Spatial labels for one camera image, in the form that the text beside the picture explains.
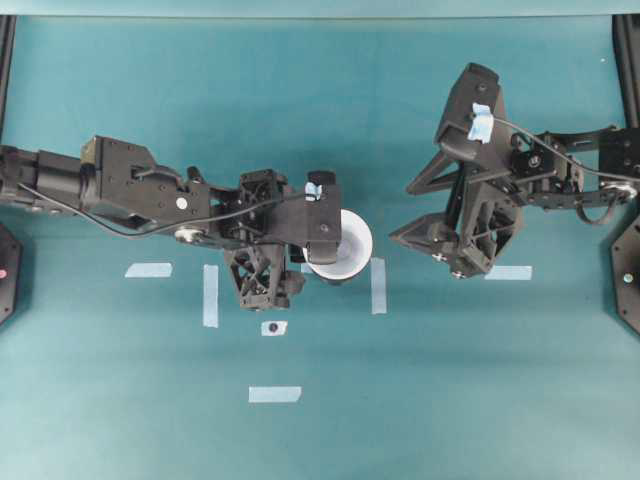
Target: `black cable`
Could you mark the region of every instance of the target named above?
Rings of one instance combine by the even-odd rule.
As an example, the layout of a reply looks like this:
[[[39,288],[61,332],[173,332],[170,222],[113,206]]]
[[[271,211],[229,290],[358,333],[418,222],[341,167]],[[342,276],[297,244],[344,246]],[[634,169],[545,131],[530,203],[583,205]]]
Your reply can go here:
[[[34,190],[33,188],[23,184],[23,183],[19,183],[18,186],[20,188],[22,188],[23,190],[26,190],[27,192],[31,193],[32,195],[35,195],[36,197],[42,199],[42,200],[46,200],[47,202],[53,203],[54,205],[60,207],[60,208],[64,208],[65,210],[69,210],[70,212],[75,213],[76,215],[84,218],[85,220],[93,223],[94,225],[97,225],[98,227],[100,227],[101,229],[105,230],[106,232],[115,235],[117,237],[121,237],[121,238],[127,238],[129,240],[137,240],[140,238],[144,238],[144,237],[148,237],[151,235],[155,235],[156,233],[161,233],[161,232],[166,232],[167,230],[172,230],[174,228],[177,227],[181,227],[184,225],[193,225],[193,224],[199,224],[199,223],[210,223],[210,222],[219,222],[222,220],[227,220],[229,218],[234,218],[234,217],[238,217],[240,215],[245,215],[247,213],[253,212],[254,210],[258,210],[259,208],[262,207],[266,207],[269,205],[273,205],[275,203],[280,203],[280,202],[287,202],[289,200],[297,200],[299,198],[303,198],[303,197],[307,197],[310,196],[308,193],[298,193],[295,195],[289,195],[280,199],[271,199],[271,200],[265,200],[263,202],[260,203],[256,203],[254,205],[251,205],[250,207],[246,207],[243,208],[241,210],[236,210],[235,212],[230,212],[230,213],[225,213],[222,215],[214,215],[213,217],[207,217],[207,218],[196,218],[193,220],[183,220],[181,222],[175,222],[175,223],[170,223],[169,225],[164,225],[162,227],[158,227],[158,228],[153,228],[151,230],[147,230],[145,232],[137,232],[137,233],[129,233],[129,232],[123,232],[121,230],[118,230],[116,228],[111,227],[110,225],[107,225],[106,223],[104,223],[101,220],[98,220],[96,217],[94,217],[93,215],[90,215],[88,213],[83,212],[82,210],[79,210],[65,202],[61,202],[60,200],[56,200],[55,198],[50,197],[49,195],[45,195],[44,193],[38,192],[37,190]]]
[[[576,159],[571,158],[571,157],[569,157],[568,155],[565,155],[562,152],[559,152],[558,150],[553,148],[551,145],[549,145],[547,142],[545,142],[544,140],[540,139],[539,137],[537,137],[536,135],[534,135],[533,133],[531,133],[527,129],[522,128],[519,125],[516,125],[515,123],[512,123],[512,122],[510,122],[508,120],[505,120],[504,118],[493,117],[493,119],[494,119],[494,121],[496,121],[498,123],[502,123],[503,125],[506,125],[507,127],[510,127],[513,130],[516,130],[517,132],[522,133],[523,135],[526,135],[527,137],[529,137],[532,141],[534,141],[535,143],[537,143],[541,147],[544,147],[547,150],[549,150],[550,152],[555,153],[556,155],[558,155],[563,160],[566,160],[570,164],[575,165],[577,168],[580,168],[580,169],[584,170],[585,172],[591,173],[593,175],[598,175],[600,177],[609,177],[609,178],[613,178],[613,179],[616,179],[616,180],[622,180],[624,182],[633,182],[633,183],[640,182],[640,178],[637,178],[637,177],[630,177],[630,176],[627,176],[627,175],[620,175],[620,174],[617,174],[617,173],[607,173],[607,172],[602,172],[600,170],[596,170],[595,168],[585,167],[584,165],[582,165],[582,163],[580,163]]]

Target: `small black object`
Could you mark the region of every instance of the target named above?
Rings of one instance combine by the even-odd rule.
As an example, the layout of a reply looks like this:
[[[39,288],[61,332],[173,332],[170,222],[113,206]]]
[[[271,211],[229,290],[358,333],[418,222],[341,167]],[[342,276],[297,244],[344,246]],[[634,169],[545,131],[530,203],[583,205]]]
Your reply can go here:
[[[0,223],[0,324],[15,311],[21,257],[22,245]]]

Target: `bolt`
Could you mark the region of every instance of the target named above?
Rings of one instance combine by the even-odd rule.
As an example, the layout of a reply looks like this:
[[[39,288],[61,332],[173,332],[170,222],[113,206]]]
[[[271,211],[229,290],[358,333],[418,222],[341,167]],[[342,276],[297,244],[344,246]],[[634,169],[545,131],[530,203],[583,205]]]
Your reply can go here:
[[[537,168],[540,166],[540,164],[542,163],[542,161],[540,160],[540,157],[538,155],[533,155],[530,159],[529,159],[529,166],[531,168]]]
[[[189,206],[189,202],[187,202],[186,198],[184,197],[176,198],[176,207],[178,207],[180,210],[185,210],[188,206]]]

